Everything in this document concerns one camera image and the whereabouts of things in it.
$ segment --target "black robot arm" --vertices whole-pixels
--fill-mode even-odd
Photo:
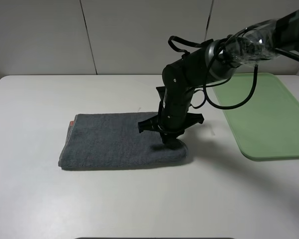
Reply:
[[[173,41],[199,48],[189,53],[179,49]],[[222,40],[208,40],[201,44],[172,36],[169,45],[182,58],[163,70],[164,87],[157,87],[160,96],[158,115],[138,123],[139,132],[159,132],[163,143],[176,138],[185,129],[203,123],[201,114],[188,113],[196,88],[203,88],[206,100],[219,109],[234,109],[252,96],[260,61],[271,60],[280,54],[299,61],[299,10],[279,20],[268,20],[243,29]],[[255,67],[253,92],[242,104],[220,107],[212,103],[206,93],[207,84],[230,79],[241,64]]]

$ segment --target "white table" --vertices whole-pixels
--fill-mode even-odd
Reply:
[[[280,76],[299,100],[299,77]],[[221,110],[181,138],[192,163],[62,171],[78,113],[158,109],[161,76],[8,76],[0,80],[0,239],[299,239],[299,160],[253,162]],[[197,93],[193,103],[198,104]]]

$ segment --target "green tray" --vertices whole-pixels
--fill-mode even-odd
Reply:
[[[222,106],[244,100],[253,74],[236,74],[214,88]],[[241,152],[254,161],[299,158],[299,102],[274,75],[258,74],[251,100],[244,106],[224,111]]]

